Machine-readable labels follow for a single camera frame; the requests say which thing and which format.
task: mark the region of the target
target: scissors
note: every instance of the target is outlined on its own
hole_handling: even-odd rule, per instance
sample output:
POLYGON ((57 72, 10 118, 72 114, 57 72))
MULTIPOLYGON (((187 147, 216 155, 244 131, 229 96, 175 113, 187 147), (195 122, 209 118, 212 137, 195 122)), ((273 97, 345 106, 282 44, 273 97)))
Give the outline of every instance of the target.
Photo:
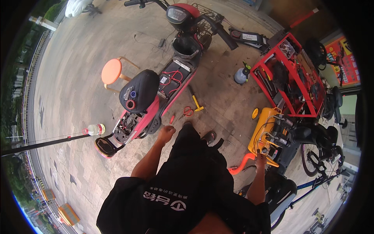
POLYGON ((181 118, 183 118, 184 116, 192 116, 193 115, 193 110, 191 109, 191 107, 189 106, 186 106, 183 110, 183 115, 178 119, 180 120, 181 118))

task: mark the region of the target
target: wire basket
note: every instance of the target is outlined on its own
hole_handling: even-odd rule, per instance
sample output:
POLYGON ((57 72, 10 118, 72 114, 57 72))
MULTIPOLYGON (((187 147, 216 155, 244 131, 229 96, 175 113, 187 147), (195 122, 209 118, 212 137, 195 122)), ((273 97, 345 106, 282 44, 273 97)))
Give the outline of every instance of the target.
MULTIPOLYGON (((222 23, 222 20, 225 18, 223 15, 207 7, 204 7, 203 5, 193 3, 192 6, 196 7, 199 10, 200 15, 209 16, 215 23, 220 24, 222 23)), ((206 20, 203 19, 202 21, 197 23, 197 35, 199 37, 202 37, 203 35, 206 35, 206 34, 213 36, 216 33, 212 31, 212 26, 206 20)))

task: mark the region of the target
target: wooden stool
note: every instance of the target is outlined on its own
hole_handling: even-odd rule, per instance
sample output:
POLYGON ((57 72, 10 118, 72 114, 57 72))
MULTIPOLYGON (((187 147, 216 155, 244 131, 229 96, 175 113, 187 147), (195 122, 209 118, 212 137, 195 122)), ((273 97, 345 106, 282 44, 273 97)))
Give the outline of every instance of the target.
POLYGON ((112 60, 109 60, 105 64, 105 66, 104 66, 104 68, 102 69, 102 72, 101 72, 101 80, 104 82, 104 87, 107 90, 117 92, 117 93, 119 93, 120 91, 115 90, 115 89, 111 89, 111 88, 108 87, 108 85, 113 84, 118 79, 118 77, 121 78, 121 79, 127 80, 127 81, 131 81, 130 77, 125 76, 124 74, 121 73, 121 71, 122 71, 121 59, 126 60, 127 62, 129 62, 133 66, 135 66, 137 69, 140 69, 140 67, 136 66, 133 62, 131 62, 130 60, 128 60, 127 58, 125 58, 123 56, 120 56, 118 58, 114 58, 112 60))

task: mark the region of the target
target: hand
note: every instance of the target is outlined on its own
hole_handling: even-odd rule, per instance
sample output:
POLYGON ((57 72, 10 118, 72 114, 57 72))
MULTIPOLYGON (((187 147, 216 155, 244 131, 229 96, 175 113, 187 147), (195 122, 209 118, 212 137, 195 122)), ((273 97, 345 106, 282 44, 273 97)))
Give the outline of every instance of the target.
POLYGON ((256 165, 256 171, 258 169, 261 169, 261 170, 264 170, 265 169, 265 165, 266 165, 266 156, 263 155, 263 154, 257 154, 256 158, 255 158, 255 165, 256 165))
POLYGON ((157 142, 160 142, 163 145, 166 145, 171 140, 171 137, 175 133, 175 128, 173 126, 165 126, 159 132, 157 137, 157 142))

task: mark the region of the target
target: storefront sign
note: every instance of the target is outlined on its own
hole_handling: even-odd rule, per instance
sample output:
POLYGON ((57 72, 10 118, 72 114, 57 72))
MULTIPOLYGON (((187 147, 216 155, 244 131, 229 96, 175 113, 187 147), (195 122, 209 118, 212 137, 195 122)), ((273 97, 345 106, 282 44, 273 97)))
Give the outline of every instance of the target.
MULTIPOLYGON (((352 54, 352 50, 348 44, 347 39, 342 36, 341 38, 335 40, 334 42, 325 46, 327 52, 327 59, 330 61, 335 61, 337 56, 341 57, 341 49, 343 47, 344 57, 342 59, 344 64, 343 70, 343 85, 353 84, 360 82, 360 73, 358 72, 355 57, 352 54)), ((339 77, 340 68, 338 66, 331 65, 334 69, 336 77, 339 77)))

